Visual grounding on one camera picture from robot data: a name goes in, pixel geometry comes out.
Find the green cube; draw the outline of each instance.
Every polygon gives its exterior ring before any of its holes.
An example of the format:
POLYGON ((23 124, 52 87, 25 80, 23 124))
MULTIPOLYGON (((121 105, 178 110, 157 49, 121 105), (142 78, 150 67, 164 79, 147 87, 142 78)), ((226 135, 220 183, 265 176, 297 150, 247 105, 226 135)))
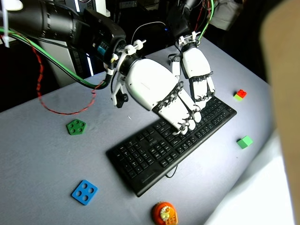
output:
POLYGON ((81 135, 84 132, 86 123, 81 120, 73 120, 67 124, 67 130, 70 135, 81 135))
POLYGON ((243 98, 242 97, 240 97, 240 96, 238 96, 238 94, 235 94, 235 99, 237 99, 238 101, 241 101, 241 100, 243 100, 243 98))
POLYGON ((244 149, 253 143, 252 139, 249 136, 245 136, 240 139, 238 142, 239 146, 244 149))

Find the gray table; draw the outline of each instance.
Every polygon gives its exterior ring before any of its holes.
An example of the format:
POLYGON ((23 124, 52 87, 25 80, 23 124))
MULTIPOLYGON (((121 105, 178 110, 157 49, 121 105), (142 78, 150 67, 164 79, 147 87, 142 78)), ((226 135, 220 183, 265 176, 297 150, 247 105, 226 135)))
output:
MULTIPOLYGON (((202 224, 267 141, 273 116, 267 83, 209 41, 203 39, 200 48, 214 71, 216 96, 238 114, 181 162, 172 179, 161 179, 140 198, 124 185, 105 155, 158 119, 132 98, 117 109, 107 88, 97 92, 89 110, 76 116, 53 114, 37 99, 1 113, 0 223, 150 225, 152 206, 169 201, 180 224, 202 224), (248 93, 241 102, 233 98, 239 89, 248 93), (75 118, 87 123, 83 135, 71 136, 66 130, 75 118), (241 150, 236 141, 245 135, 254 143, 241 150), (87 206, 71 197, 81 180, 98 187, 87 206)), ((174 52, 175 47, 170 47, 148 58, 169 68, 167 56, 174 52)), ((97 83, 103 76, 90 81, 97 83)), ((47 94, 44 101, 51 108, 72 112, 90 97, 89 89, 75 83, 47 94)))

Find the green cable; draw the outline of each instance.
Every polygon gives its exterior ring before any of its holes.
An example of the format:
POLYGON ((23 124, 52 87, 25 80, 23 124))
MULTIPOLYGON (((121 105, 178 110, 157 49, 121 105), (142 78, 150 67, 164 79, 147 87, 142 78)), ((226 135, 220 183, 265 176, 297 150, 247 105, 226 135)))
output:
POLYGON ((207 29, 207 27, 208 27, 208 24, 210 23, 210 21, 211 21, 211 19, 212 19, 212 16, 214 15, 214 11, 215 11, 214 0, 210 0, 210 2, 211 2, 211 14, 210 14, 210 18, 208 19, 208 21, 207 21, 207 23, 206 23, 206 25, 205 25, 203 31, 201 32, 201 34, 200 34, 200 36, 199 36, 199 38, 198 38, 198 41, 201 40, 203 34, 205 33, 205 31, 206 31, 206 29, 207 29))
MULTIPOLYGON (((0 32, 4 32, 4 29, 3 27, 0 27, 0 32)), ((38 49, 39 51, 41 51, 42 53, 44 53, 46 56, 48 56, 49 58, 51 58, 53 61, 55 61, 57 64, 59 64, 62 68, 64 68, 72 77, 74 77, 76 80, 79 80, 81 81, 82 83, 85 83, 86 85, 88 85, 90 88, 96 88, 97 85, 96 84, 92 84, 92 83, 89 83, 87 82, 86 80, 84 80, 83 78, 79 77, 77 74, 73 73, 71 70, 69 70, 67 67, 65 67, 63 64, 61 64, 59 61, 57 61, 52 55, 50 55, 48 52, 46 52, 43 48, 41 48, 40 46, 38 46, 37 44, 35 44, 34 42, 30 41, 29 39, 25 39, 23 38, 22 36, 18 35, 17 33, 14 33, 12 32, 11 30, 8 31, 8 33, 11 35, 11 36, 18 36, 20 39, 22 39, 23 41, 26 41, 26 42, 30 42, 30 44, 38 49)))

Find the black keyboard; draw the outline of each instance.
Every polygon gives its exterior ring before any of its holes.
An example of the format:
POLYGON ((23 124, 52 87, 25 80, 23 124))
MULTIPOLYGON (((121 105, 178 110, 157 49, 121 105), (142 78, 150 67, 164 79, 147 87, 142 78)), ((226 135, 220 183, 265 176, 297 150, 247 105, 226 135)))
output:
POLYGON ((108 150, 107 156, 140 197, 235 114, 234 109, 213 97, 201 111, 202 119, 195 130, 174 136, 171 125, 160 119, 108 150))

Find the red lego brick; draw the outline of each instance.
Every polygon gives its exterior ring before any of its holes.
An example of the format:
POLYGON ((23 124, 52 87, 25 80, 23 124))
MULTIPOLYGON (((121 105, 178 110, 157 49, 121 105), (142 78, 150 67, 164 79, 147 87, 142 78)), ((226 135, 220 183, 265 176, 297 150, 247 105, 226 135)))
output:
POLYGON ((244 90, 239 90, 238 93, 236 93, 238 96, 240 96, 241 98, 244 98, 247 95, 247 92, 245 92, 244 90))

